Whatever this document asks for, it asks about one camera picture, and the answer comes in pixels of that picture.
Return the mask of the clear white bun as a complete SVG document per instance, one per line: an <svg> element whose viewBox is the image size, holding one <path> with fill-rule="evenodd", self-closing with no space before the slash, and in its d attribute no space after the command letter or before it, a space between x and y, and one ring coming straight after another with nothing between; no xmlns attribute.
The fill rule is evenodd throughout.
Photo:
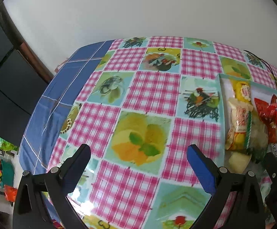
<svg viewBox="0 0 277 229"><path fill-rule="evenodd" d="M230 170L236 174L242 174L251 160L251 155L240 152L231 152L228 164Z"/></svg>

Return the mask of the green round cake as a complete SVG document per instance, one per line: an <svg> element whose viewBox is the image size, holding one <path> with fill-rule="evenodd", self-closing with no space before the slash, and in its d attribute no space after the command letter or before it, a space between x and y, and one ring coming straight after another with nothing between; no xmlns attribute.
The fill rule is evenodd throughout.
<svg viewBox="0 0 277 229"><path fill-rule="evenodd" d="M247 121L247 134L245 136L245 149L253 161L261 161L268 148L268 129L260 120L256 110L251 112Z"/></svg>

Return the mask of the red dotted snack bar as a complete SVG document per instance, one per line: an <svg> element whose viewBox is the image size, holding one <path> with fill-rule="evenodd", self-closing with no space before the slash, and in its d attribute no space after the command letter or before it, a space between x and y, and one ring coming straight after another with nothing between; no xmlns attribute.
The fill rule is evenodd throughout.
<svg viewBox="0 0 277 229"><path fill-rule="evenodd" d="M276 125L273 121L273 116L270 114L269 104L259 98L254 98L254 102L257 108L257 113L260 120L265 124L268 131L268 143L276 144Z"/></svg>

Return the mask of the brown milk biscuit packet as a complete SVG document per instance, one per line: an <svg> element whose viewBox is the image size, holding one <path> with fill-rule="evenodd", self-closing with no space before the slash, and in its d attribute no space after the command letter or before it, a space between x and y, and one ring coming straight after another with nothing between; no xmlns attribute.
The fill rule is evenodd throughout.
<svg viewBox="0 0 277 229"><path fill-rule="evenodd" d="M277 103L277 96L275 94L272 95L271 104Z"/></svg>

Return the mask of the yellow snack bag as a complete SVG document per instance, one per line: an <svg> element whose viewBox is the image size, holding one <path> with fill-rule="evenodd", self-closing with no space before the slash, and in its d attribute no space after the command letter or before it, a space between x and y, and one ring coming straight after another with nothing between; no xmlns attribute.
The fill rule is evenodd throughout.
<svg viewBox="0 0 277 229"><path fill-rule="evenodd" d="M231 80L235 98L241 102L251 103L251 86L248 81Z"/></svg>

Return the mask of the blue plaid bed sheet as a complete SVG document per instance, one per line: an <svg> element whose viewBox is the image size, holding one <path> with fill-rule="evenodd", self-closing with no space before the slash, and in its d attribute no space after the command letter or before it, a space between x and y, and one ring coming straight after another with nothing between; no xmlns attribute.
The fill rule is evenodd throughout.
<svg viewBox="0 0 277 229"><path fill-rule="evenodd" d="M76 97L111 44L108 40L77 49L47 86L20 143L19 162L23 170L32 174L46 172L60 129Z"/></svg>

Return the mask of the pink paper box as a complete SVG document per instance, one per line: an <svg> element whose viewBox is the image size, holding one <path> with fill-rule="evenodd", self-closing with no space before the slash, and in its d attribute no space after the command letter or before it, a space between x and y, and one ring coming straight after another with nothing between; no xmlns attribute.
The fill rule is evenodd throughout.
<svg viewBox="0 0 277 229"><path fill-rule="evenodd" d="M60 71L60 69L66 64L66 62L67 62L67 60L62 62L61 64L57 65L57 67L54 70L55 74L57 74Z"/></svg>

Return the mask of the colourful checked plastic tablecloth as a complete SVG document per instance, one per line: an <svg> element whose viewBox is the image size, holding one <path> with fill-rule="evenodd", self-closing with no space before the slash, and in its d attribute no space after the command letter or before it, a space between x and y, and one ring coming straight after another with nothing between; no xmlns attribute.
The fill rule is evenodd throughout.
<svg viewBox="0 0 277 229"><path fill-rule="evenodd" d="M209 200L186 151L223 154L216 78L277 90L277 68L252 54L190 37L113 41L61 127L49 166L82 144L91 159L68 195L89 228L190 228Z"/></svg>

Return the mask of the dark wooden door frame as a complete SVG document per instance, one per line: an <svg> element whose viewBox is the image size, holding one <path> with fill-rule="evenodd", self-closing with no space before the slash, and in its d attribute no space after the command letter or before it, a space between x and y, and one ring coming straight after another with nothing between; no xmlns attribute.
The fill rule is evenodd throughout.
<svg viewBox="0 0 277 229"><path fill-rule="evenodd" d="M52 81L54 75L28 45L12 21L3 3L0 4L0 26L20 55L33 68L37 75L41 77L45 83L49 84Z"/></svg>

